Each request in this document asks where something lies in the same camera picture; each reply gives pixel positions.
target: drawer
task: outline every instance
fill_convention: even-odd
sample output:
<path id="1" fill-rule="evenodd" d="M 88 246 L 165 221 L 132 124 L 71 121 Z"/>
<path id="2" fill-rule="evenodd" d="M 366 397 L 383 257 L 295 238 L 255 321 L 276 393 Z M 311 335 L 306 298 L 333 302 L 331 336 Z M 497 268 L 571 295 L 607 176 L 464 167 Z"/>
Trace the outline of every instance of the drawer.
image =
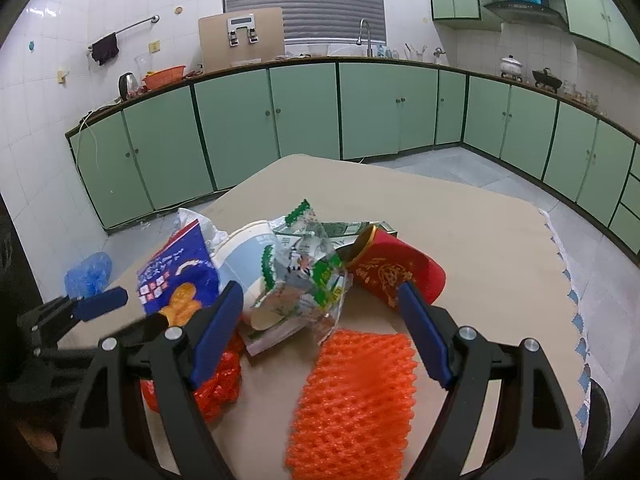
<path id="1" fill-rule="evenodd" d="M 626 181 L 625 192 L 622 194 L 622 203 L 640 216 L 640 180 L 633 175 L 629 175 L 629 180 Z"/>
<path id="2" fill-rule="evenodd" d="M 629 249 L 638 254 L 640 251 L 640 220 L 629 209 L 623 205 L 618 206 L 610 229 Z"/>

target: cutting board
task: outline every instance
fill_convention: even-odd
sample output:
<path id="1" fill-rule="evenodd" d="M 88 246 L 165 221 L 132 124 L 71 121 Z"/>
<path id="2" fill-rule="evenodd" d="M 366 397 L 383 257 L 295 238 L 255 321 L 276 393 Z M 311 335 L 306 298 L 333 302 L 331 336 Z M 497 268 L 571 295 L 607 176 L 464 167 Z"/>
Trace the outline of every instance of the cutting board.
<path id="1" fill-rule="evenodd" d="M 226 20 L 253 14 L 257 43 L 249 43 L 246 29 L 238 29 L 238 44 L 229 45 Z M 265 62 L 284 54 L 284 26 L 282 9 L 267 7 L 264 9 L 236 10 L 198 20 L 202 65 L 205 73 L 224 70 L 248 63 Z"/>

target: black pot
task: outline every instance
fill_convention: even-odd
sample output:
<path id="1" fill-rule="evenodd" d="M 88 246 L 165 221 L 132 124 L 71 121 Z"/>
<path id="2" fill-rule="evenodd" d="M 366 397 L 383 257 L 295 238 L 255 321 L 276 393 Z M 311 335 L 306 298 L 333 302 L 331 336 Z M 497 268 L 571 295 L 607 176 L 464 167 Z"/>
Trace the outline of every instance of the black pot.
<path id="1" fill-rule="evenodd" d="M 548 86 L 553 88 L 556 94 L 558 93 L 558 89 L 562 86 L 562 81 L 551 75 L 551 70 L 549 68 L 545 68 L 543 71 L 533 70 L 532 73 L 536 80 L 537 88 L 540 88 L 541 86 Z"/>

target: orange basket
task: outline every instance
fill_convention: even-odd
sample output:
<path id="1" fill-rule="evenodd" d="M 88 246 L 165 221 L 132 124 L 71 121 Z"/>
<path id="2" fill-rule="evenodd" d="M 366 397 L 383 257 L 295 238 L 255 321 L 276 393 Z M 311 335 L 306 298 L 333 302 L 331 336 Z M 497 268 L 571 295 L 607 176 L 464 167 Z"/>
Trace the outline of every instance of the orange basket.
<path id="1" fill-rule="evenodd" d="M 168 85 L 169 83 L 180 81 L 185 68 L 186 65 L 172 66 L 171 68 L 154 72 L 152 75 L 146 76 L 142 81 L 145 82 L 146 87 L 149 88 L 149 90 L 156 90 L 164 85 Z"/>

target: dark towel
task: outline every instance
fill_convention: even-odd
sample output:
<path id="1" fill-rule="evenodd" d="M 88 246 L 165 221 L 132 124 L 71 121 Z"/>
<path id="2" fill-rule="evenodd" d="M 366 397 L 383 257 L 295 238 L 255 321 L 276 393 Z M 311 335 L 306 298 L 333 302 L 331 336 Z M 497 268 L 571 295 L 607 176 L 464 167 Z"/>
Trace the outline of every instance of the dark towel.
<path id="1" fill-rule="evenodd" d="M 100 66 L 104 65 L 108 60 L 113 59 L 118 55 L 118 41 L 116 40 L 116 33 L 112 32 L 110 35 L 105 36 L 101 40 L 96 41 L 91 48 L 91 57 L 94 61 L 100 63 Z"/>

